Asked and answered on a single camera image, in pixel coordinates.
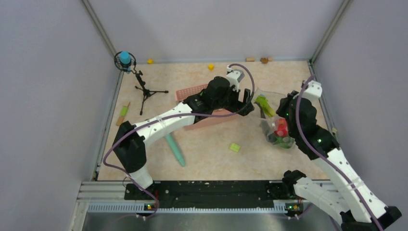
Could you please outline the green celery stalk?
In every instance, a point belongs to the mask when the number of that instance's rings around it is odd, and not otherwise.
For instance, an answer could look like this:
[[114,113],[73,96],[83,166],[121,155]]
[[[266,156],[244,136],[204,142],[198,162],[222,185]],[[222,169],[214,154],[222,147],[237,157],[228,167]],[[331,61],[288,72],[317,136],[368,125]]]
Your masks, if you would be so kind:
[[260,106],[261,111],[265,116],[274,117],[276,115],[275,110],[269,105],[267,98],[264,95],[259,95],[255,99],[255,103]]

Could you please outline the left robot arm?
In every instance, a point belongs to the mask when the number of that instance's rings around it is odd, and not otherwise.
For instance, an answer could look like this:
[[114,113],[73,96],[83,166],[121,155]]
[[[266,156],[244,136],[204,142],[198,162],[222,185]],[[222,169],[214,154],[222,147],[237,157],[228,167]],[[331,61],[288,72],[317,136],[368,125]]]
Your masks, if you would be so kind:
[[214,77],[205,89],[191,95],[169,111],[151,119],[131,124],[122,123],[113,143],[113,152],[124,171],[137,185],[136,193],[143,199],[154,193],[153,179],[146,167],[146,149],[158,139],[180,128],[196,124],[209,117],[217,118],[213,112],[225,109],[233,115],[246,116],[254,107],[254,93],[245,89],[240,101],[240,90],[225,77]]

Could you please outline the pink plastic basket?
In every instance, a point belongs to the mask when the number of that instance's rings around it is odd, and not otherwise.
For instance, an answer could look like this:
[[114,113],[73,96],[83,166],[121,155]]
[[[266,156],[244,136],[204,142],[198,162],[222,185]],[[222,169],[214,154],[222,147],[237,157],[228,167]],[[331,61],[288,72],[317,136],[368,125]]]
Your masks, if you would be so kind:
[[[176,103],[182,103],[188,97],[195,95],[195,94],[200,94],[201,91],[205,89],[206,87],[207,87],[207,84],[202,84],[202,85],[197,85],[197,86],[177,90],[175,93]],[[208,112],[210,112],[210,108],[208,106],[199,105],[199,106],[193,107],[193,113],[208,114]],[[223,115],[228,115],[228,114],[231,114],[231,112],[226,109],[214,109],[212,111],[212,115],[223,116]],[[197,121],[196,123],[192,125],[185,126],[184,130],[188,131],[188,130],[194,130],[194,129],[204,128],[208,126],[214,126],[217,124],[235,120],[237,118],[238,118],[238,115],[231,115],[231,116],[224,116],[224,117],[203,117],[200,121]]]

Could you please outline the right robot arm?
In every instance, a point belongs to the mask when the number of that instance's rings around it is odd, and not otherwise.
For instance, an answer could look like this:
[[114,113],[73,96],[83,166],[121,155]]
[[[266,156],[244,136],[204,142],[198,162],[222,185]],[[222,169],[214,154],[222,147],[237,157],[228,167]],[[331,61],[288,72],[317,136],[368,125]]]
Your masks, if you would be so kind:
[[339,194],[323,189],[299,170],[284,173],[283,194],[307,199],[343,231],[383,231],[395,223],[401,211],[374,195],[351,167],[336,138],[317,125],[317,110],[311,101],[302,98],[298,103],[297,98],[297,91],[287,94],[276,113],[286,120],[289,136],[298,149],[326,173]]

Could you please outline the clear pink zip bag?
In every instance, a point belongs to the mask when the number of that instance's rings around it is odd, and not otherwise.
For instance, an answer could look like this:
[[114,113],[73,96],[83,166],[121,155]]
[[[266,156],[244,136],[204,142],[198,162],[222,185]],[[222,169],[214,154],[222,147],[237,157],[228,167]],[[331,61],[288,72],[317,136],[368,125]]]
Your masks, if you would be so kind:
[[[257,96],[259,96],[259,95],[264,95],[264,96],[267,98],[267,100],[268,100],[268,102],[269,102],[269,105],[272,107],[273,110],[275,110],[275,112],[276,112],[276,110],[277,110],[278,107],[279,107],[280,99],[284,98],[285,95],[284,95],[284,94],[281,94],[281,93],[277,93],[277,92],[262,90],[262,89],[260,89],[260,88],[257,88],[257,89],[255,90],[254,98],[252,99],[252,103],[253,103],[253,105],[254,105],[254,107],[255,107],[255,110],[253,111],[252,116],[258,121],[258,124],[260,125],[260,120],[261,120],[261,118],[260,118],[260,106],[258,106],[258,105],[255,103],[255,99],[256,99]],[[270,133],[269,133],[269,134],[272,134],[272,133],[275,134],[275,131],[276,131],[276,128],[277,128],[275,122],[276,122],[276,120],[278,120],[279,118],[282,118],[282,117],[278,116],[277,114],[276,114],[274,117],[268,117],[268,116],[266,116],[266,120],[269,122],[269,125],[270,125]],[[269,144],[271,144],[272,146],[277,147],[277,146],[273,145],[272,143],[270,143],[270,142],[268,141],[268,135],[267,135],[267,136],[264,135],[266,141],[267,141]]]

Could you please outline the green bell pepper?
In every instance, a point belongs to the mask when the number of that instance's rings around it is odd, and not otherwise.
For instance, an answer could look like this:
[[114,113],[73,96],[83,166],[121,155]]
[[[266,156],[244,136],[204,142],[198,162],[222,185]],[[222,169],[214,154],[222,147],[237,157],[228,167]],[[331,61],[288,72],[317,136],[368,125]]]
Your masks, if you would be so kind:
[[268,141],[273,145],[283,149],[290,149],[294,145],[294,139],[292,137],[280,137],[275,135],[274,133],[268,135]]

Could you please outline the grey toy fish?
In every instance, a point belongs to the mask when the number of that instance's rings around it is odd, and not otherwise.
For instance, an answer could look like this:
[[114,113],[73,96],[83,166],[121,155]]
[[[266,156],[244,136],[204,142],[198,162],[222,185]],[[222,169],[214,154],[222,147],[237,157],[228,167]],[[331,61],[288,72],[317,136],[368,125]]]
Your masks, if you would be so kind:
[[262,110],[262,108],[260,108],[260,128],[262,129],[262,132],[265,136],[267,136],[270,133],[270,125],[269,122],[266,120],[266,116]]

